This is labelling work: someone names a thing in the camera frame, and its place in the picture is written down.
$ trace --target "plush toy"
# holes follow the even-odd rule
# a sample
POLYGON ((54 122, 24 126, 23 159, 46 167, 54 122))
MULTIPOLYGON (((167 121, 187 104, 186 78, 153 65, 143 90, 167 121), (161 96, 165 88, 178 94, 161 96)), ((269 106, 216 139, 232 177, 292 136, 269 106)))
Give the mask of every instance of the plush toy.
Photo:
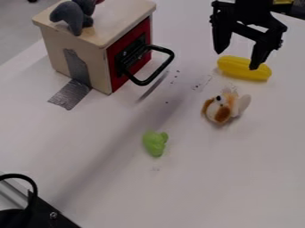
POLYGON ((152 131, 148 131, 143 136, 143 145, 147 152, 155 158, 160 157, 166 147, 166 142, 169 136, 165 132, 160 134, 152 131))
POLYGON ((92 14, 95 5, 103 0, 72 0, 59 4, 50 14, 50 21, 64 20, 74 36, 81 35, 82 28, 91 27, 94 24, 92 14))
POLYGON ((237 91, 226 88, 221 95, 206 101, 202 108, 202 114, 214 123, 223 125, 230 118, 240 116, 251 103, 251 97, 244 95, 239 97, 237 91))

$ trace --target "white table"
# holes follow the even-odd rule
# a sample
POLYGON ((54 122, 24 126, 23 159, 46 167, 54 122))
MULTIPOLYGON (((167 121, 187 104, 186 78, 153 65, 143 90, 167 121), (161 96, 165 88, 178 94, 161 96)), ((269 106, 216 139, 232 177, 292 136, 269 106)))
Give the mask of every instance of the white table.
MULTIPOLYGON (((0 67, 1 170, 33 177, 43 199, 86 228, 304 227, 305 22, 277 15, 289 31, 268 59, 273 76, 251 83, 213 73, 209 1, 156 2, 153 42, 177 58, 143 101, 149 86, 128 82, 71 111, 46 102, 69 79, 52 70, 42 42, 0 67), (215 128, 202 104, 231 83, 252 104, 215 128), (148 129, 169 133, 160 159, 142 148, 148 129)), ((251 50, 234 36, 226 53, 251 50)))

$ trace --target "black metal handle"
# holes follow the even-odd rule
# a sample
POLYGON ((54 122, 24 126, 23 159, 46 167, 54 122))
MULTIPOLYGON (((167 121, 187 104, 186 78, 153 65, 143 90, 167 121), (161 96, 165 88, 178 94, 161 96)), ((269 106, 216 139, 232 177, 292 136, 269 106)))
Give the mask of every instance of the black metal handle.
POLYGON ((151 76, 149 76, 146 80, 141 81, 139 79, 137 79, 133 74, 131 74, 127 68, 125 66, 122 66, 122 64, 119 65, 119 71, 120 73, 126 75, 133 83, 135 83, 138 86, 147 86, 148 84, 150 84, 156 77, 158 77, 158 75, 160 75, 160 73, 167 67, 169 66, 169 64, 174 60, 175 58, 175 54, 173 53, 173 51, 171 51, 170 49, 161 47, 161 46, 156 46, 156 45, 145 45, 144 47, 144 52, 147 53, 151 50, 157 51, 157 52, 161 52, 161 53, 166 53, 169 55, 168 59, 165 60, 162 65, 160 65, 159 68, 157 68, 152 74, 151 76))
POLYGON ((25 176, 25 175, 20 175, 20 174, 0 175, 0 182, 7 180, 7 179, 21 179, 21 180, 24 180, 24 181, 30 183, 30 185, 32 185, 33 195, 31 197, 31 199, 29 200, 29 204, 25 208, 25 210, 32 210, 34 208, 35 204, 37 203, 37 198, 38 198, 38 188, 36 186, 36 183, 31 178, 29 178, 28 176, 25 176))

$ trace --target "green plastic vegetable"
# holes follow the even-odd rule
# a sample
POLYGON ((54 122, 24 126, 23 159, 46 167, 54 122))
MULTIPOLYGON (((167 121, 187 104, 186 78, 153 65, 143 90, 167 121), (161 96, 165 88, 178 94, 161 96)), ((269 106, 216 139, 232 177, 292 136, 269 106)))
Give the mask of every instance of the green plastic vegetable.
POLYGON ((150 155, 158 158, 162 156, 168 139, 169 135, 165 132, 159 134, 156 132, 148 131, 143 135, 143 145, 150 155))

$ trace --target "wooden box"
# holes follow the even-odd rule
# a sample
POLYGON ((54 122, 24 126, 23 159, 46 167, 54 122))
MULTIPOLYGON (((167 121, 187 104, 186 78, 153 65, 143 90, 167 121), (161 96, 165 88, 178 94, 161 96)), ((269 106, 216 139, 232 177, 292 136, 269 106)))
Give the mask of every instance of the wooden box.
POLYGON ((118 59, 134 51, 130 50, 130 46, 140 41, 151 44, 155 3, 145 0, 106 0, 95 8, 94 26, 83 28, 79 37, 72 35, 64 21, 53 23, 49 20, 50 13, 58 4, 35 16, 33 22, 41 29, 53 68, 62 74, 73 77, 73 70, 77 73, 82 71, 69 65, 66 53, 72 52, 85 63, 88 84, 100 92, 111 94, 128 80, 127 74, 132 76, 151 59, 151 52, 145 51, 141 58, 128 64, 128 73, 118 71, 118 59))

